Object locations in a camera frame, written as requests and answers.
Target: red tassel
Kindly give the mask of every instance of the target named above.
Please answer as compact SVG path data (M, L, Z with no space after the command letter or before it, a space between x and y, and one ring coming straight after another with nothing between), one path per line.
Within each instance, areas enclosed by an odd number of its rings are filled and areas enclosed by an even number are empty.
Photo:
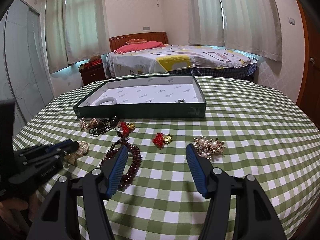
M123 135L128 135L130 130L129 128L127 127L127 123L126 122L120 122L120 126L122 128L122 134Z
M163 133L157 133L156 137L152 140L152 142L159 148L163 148L164 140L163 140Z

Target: person's hand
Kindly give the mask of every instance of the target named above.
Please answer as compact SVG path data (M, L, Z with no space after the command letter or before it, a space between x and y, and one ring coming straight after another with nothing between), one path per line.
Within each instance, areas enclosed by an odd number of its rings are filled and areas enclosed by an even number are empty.
M40 200L33 194L29 198L29 203L23 201L19 198L10 198L0 202L0 216L2 217L3 221L6 223L10 231L19 238L23 235L19 224L14 220L13 215L11 213L11 209L16 209L18 211L26 210L29 208L28 218L32 221L36 213L41 205Z
M21 228L19 224L14 220L10 209L22 211L26 210L28 207L28 202L23 201L19 198L10 198L0 202L0 216L15 236L19 236L21 234Z

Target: silver screw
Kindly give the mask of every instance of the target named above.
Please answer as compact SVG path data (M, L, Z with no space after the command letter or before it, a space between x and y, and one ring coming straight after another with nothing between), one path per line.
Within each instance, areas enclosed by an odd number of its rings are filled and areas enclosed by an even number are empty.
M219 168L214 168L212 171L213 171L213 173L216 174L216 175L219 175L219 174L222 173L222 170L219 169Z
M66 176L61 176L61 177L59 178L59 182L61 182L61 183L65 182L66 180L67 180L67 177L66 177Z
M101 170L100 169L94 169L93 171L92 171L92 174L93 175L99 175L101 173Z
M247 176L247 179L248 179L249 181L254 181L256 178L255 178L253 175L249 174L249 175Z

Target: white jade bangle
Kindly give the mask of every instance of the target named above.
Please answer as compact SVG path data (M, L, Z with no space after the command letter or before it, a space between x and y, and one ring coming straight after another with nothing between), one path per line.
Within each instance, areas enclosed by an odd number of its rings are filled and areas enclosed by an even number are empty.
M111 102L110 105L116 105L117 104L117 99L115 99L115 98L103 98L103 99L99 100L98 102L96 102L94 105L95 106L100 106L101 104L106 103L106 102Z

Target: white curtain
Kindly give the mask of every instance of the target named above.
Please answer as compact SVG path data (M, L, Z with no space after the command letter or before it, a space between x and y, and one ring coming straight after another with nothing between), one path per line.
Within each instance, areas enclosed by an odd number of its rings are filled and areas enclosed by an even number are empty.
M224 46L220 0L188 0L189 43Z
M279 13L275 0L221 0L225 46L282 61Z
M47 0L45 40L50 73L68 67L63 23L63 0Z
M69 64L110 52L107 23L104 21L104 2L105 0L66 0L65 33Z

